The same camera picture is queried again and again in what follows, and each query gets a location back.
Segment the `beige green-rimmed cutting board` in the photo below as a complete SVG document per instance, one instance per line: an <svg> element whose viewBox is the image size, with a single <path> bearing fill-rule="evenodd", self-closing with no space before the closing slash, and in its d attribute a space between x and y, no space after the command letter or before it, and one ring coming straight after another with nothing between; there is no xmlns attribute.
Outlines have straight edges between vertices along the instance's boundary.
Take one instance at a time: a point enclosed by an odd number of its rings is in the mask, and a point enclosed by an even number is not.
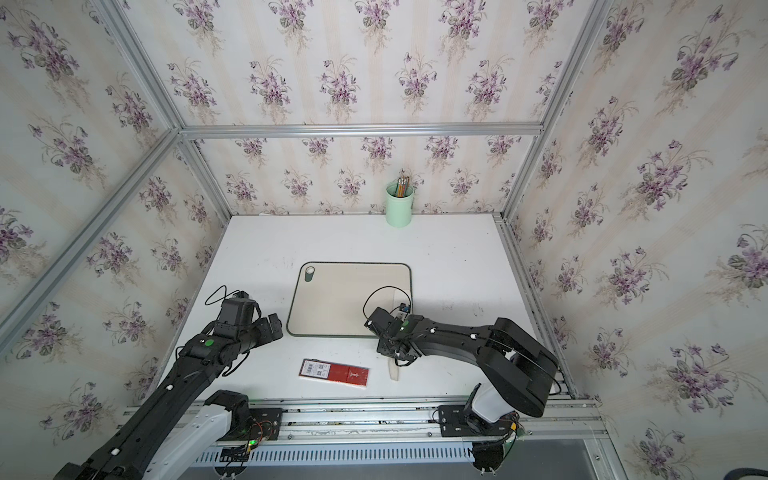
<svg viewBox="0 0 768 480"><path fill-rule="evenodd" d="M365 326L377 308L391 311L412 298L412 271L405 263L307 262L302 265L289 310L287 332L295 337L372 338Z"/></svg>

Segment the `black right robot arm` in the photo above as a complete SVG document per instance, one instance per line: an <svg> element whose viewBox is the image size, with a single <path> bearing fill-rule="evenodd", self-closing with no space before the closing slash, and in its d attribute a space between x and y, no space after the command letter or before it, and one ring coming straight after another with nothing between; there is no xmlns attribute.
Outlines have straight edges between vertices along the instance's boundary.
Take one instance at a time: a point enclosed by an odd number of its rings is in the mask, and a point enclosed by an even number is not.
<svg viewBox="0 0 768 480"><path fill-rule="evenodd" d="M458 425L474 435L492 435L495 425L513 413L542 417L556 384L558 359L508 318L466 327L416 314L396 316L378 307L365 327L378 339L377 352L398 367L439 356L479 368L486 380L473 388L458 414Z"/></svg>

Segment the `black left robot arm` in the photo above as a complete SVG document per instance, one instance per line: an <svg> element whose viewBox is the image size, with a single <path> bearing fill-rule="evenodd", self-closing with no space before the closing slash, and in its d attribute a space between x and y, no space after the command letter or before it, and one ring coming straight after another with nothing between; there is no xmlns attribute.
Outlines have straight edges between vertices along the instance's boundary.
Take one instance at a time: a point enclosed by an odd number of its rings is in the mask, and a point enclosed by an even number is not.
<svg viewBox="0 0 768 480"><path fill-rule="evenodd" d="M181 348L169 374L128 422L83 464L57 479L141 479L168 434L196 398L235 361L283 336L275 313L263 316L245 293L221 301L220 312Z"/></svg>

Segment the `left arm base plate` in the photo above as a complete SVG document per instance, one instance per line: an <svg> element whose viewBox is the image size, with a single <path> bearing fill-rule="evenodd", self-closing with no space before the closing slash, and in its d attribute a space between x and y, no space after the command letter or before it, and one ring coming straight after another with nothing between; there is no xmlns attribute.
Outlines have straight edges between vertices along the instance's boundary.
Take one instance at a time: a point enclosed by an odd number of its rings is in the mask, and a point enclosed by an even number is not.
<svg viewBox="0 0 768 480"><path fill-rule="evenodd" d="M203 403L204 406L220 406L230 421L220 441L267 441L276 440L280 431L283 410L281 408L251 407L246 394L231 390L218 390Z"/></svg>

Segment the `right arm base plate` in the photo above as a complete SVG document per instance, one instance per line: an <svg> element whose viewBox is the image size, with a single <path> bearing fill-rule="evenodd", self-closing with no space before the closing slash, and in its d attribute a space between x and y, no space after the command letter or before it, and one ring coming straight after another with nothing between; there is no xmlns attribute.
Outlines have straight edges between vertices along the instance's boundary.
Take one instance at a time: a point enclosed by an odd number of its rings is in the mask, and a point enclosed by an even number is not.
<svg viewBox="0 0 768 480"><path fill-rule="evenodd" d="M436 410L442 437L499 437L507 434L519 413L490 384L478 383L464 404Z"/></svg>

